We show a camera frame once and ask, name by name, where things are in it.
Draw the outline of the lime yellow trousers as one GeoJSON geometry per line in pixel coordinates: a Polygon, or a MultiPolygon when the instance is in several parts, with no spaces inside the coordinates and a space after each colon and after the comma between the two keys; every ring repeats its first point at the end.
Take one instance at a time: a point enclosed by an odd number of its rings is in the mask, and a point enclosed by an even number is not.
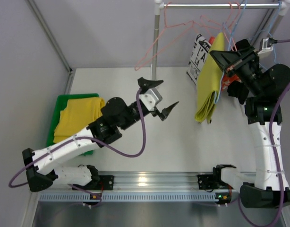
{"type": "Polygon", "coordinates": [[[220,93],[221,79],[223,71],[211,56],[212,51],[225,50],[225,36],[220,32],[207,54],[204,66],[197,80],[197,103],[195,120],[199,123],[212,120],[213,112],[216,108],[216,100],[220,93]]]}

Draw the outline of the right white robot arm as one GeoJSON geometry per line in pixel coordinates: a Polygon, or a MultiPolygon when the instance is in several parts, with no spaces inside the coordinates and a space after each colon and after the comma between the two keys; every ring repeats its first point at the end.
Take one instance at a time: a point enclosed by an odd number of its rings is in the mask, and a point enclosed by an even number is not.
{"type": "Polygon", "coordinates": [[[245,114],[254,139],[256,177],[247,177],[232,165],[221,166],[220,181],[239,192],[246,208],[279,208],[290,205],[290,186],[281,158],[282,114],[280,96],[290,83],[290,68],[275,64],[265,72],[254,47],[239,51],[211,51],[217,66],[228,76],[236,74],[252,94],[245,100],[245,114]]]}

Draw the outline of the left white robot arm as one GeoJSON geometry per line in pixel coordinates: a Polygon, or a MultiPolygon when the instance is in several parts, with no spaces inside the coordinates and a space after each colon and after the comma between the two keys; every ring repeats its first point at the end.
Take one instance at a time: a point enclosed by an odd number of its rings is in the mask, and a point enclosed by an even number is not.
{"type": "Polygon", "coordinates": [[[141,150],[137,154],[125,154],[110,144],[122,137],[121,130],[126,130],[137,122],[141,122],[142,135],[145,137],[144,117],[148,114],[158,116],[162,121],[167,119],[177,103],[162,111],[157,109],[162,96],[156,87],[162,83],[162,80],[139,78],[139,90],[136,101],[132,104],[127,105],[120,97],[111,98],[102,108],[101,117],[68,139],[39,150],[25,149],[22,152],[25,164],[23,171],[30,191],[40,192],[53,185],[69,185],[72,189],[85,192],[95,190],[100,176],[94,166],[62,166],[64,162],[90,150],[106,147],[124,157],[140,156],[145,149],[146,139],[143,139],[141,150]]]}

